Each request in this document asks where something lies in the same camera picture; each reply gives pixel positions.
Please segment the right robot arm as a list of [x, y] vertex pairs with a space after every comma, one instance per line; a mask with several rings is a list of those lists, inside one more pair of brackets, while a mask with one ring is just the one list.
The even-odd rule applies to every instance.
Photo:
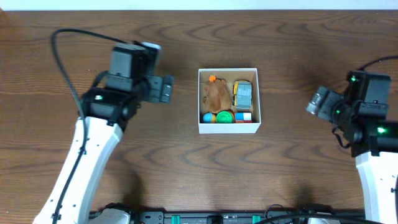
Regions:
[[340, 146], [355, 159], [365, 218], [397, 223], [397, 121], [387, 120], [391, 78], [353, 70], [343, 93], [320, 86], [306, 110], [332, 124]]

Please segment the multicolour puzzle cube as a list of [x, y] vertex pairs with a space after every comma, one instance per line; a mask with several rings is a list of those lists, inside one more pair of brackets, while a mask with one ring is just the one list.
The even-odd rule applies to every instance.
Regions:
[[250, 112], [237, 112], [234, 114], [236, 123], [252, 123], [252, 113]]

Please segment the orange toy duck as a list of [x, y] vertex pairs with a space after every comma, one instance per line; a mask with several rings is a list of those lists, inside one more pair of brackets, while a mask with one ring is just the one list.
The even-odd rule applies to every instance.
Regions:
[[216, 114], [208, 112], [203, 115], [204, 123], [216, 123]]

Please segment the brown plush bear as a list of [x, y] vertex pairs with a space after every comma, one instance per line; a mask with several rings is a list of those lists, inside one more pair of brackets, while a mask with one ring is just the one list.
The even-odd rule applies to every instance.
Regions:
[[211, 74], [204, 87], [205, 96], [202, 99], [206, 112], [219, 113], [231, 109], [232, 101], [228, 92], [226, 80]]

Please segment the green ridged ball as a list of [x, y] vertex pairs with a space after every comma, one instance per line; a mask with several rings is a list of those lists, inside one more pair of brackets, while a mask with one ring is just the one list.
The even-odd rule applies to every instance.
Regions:
[[234, 123], [234, 114], [230, 111], [220, 111], [216, 115], [216, 123], [223, 123], [223, 124]]

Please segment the yellow grey toy truck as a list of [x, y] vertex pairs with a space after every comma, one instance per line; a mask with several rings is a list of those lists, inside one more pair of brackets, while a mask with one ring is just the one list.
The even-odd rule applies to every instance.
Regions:
[[252, 85], [247, 80], [237, 80], [233, 85], [233, 106], [248, 110], [252, 105]]

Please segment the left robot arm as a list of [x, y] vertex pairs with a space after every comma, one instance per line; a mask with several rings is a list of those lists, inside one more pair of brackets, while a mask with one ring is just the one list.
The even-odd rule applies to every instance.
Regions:
[[34, 223], [89, 223], [108, 159], [142, 101], [169, 103], [174, 77], [124, 77], [101, 72], [79, 104], [83, 111], [56, 184]]

